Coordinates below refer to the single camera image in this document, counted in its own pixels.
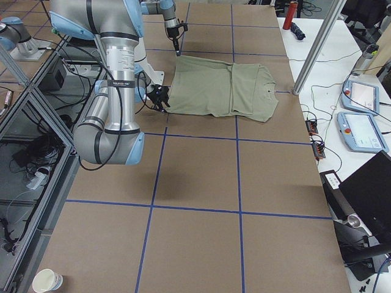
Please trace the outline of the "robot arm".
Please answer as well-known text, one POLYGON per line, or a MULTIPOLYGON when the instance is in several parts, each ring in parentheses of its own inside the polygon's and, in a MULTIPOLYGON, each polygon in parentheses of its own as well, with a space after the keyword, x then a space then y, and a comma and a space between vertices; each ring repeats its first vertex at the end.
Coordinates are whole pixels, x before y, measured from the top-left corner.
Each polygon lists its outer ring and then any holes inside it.
POLYGON ((51 1, 49 13, 61 34, 85 40, 99 37, 105 50, 107 78, 73 135, 79 157, 91 164, 140 163, 145 134, 134 117, 134 51, 144 36, 141 3, 51 1))
POLYGON ((172 42, 177 56, 181 56, 179 39, 188 31, 188 24, 176 16, 176 4, 172 0, 139 1, 143 15, 162 15, 166 37, 172 42))

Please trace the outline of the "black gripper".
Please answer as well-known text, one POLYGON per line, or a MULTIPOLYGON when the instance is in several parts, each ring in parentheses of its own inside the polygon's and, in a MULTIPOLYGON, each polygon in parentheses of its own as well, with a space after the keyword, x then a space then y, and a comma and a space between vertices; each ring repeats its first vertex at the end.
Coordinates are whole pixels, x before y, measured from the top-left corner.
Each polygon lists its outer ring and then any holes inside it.
POLYGON ((188 24, 180 20, 167 20, 166 21, 166 34, 167 38, 173 41, 174 49, 177 56, 181 56, 181 50, 178 39, 181 37, 180 29, 183 31, 188 30, 188 24))
POLYGON ((152 91, 147 93, 147 97, 153 103, 153 109, 159 109, 162 113, 167 113, 169 105, 169 88, 164 85, 152 85, 152 91))

